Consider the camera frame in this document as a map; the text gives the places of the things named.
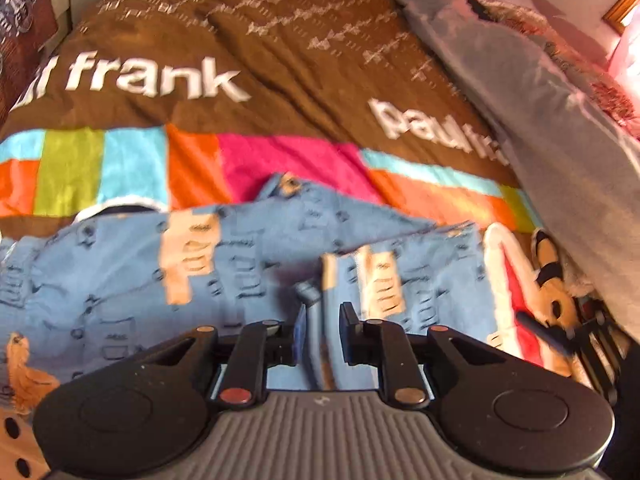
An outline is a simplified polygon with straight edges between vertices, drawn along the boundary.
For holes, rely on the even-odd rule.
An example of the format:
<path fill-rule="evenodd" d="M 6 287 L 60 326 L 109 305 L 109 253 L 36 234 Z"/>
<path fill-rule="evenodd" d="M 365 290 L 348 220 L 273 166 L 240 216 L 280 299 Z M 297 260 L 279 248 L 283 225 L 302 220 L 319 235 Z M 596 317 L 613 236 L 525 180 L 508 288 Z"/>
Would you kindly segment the blue patterned children's pants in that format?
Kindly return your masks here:
<path fill-rule="evenodd" d="M 273 178 L 251 203 L 95 216 L 1 242 L 1 401 L 32 411 L 53 388 L 201 325 L 224 336 L 295 325 L 298 364 L 273 389 L 370 389 L 346 364 L 340 307 L 423 335 L 495 333 L 480 232 Z"/>

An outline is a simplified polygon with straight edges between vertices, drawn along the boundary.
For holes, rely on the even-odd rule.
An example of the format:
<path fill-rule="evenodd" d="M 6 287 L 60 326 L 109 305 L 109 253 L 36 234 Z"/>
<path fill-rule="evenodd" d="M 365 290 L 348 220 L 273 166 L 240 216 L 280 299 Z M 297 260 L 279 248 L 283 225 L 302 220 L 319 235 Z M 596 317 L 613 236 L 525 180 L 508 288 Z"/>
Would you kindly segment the grey duvet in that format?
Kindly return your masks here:
<path fill-rule="evenodd" d="M 397 0 L 424 44 L 494 128 L 537 214 L 639 336 L 639 143 L 548 55 L 465 0 Z"/>

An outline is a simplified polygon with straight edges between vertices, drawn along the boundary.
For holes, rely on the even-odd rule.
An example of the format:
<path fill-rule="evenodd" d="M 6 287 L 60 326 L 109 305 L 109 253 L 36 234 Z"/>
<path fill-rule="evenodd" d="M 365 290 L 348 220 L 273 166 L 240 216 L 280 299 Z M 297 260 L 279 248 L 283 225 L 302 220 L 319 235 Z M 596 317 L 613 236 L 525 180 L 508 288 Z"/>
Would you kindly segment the red floral pillow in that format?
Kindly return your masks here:
<path fill-rule="evenodd" d="M 567 42 L 534 6 L 500 0 L 466 1 L 482 20 L 509 27 L 538 44 L 573 86 L 626 133 L 639 139 L 639 115 L 623 86 Z"/>

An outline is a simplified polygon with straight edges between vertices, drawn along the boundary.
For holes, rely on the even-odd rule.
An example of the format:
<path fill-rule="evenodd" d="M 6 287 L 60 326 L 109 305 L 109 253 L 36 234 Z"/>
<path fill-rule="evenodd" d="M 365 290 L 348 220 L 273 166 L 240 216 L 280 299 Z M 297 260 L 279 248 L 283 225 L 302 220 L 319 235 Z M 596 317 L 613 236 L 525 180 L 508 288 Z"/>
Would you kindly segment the colourful paul frank blanket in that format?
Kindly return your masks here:
<path fill-rule="evenodd" d="M 480 232 L 495 333 L 405 332 L 430 402 L 273 390 L 220 406 L 216 327 L 1 401 L 6 479 L 594 479 L 613 414 L 547 370 L 538 218 L 488 125 L 394 0 L 102 0 L 1 130 L 1 241 L 107 214 L 254 202 L 308 181 Z"/>

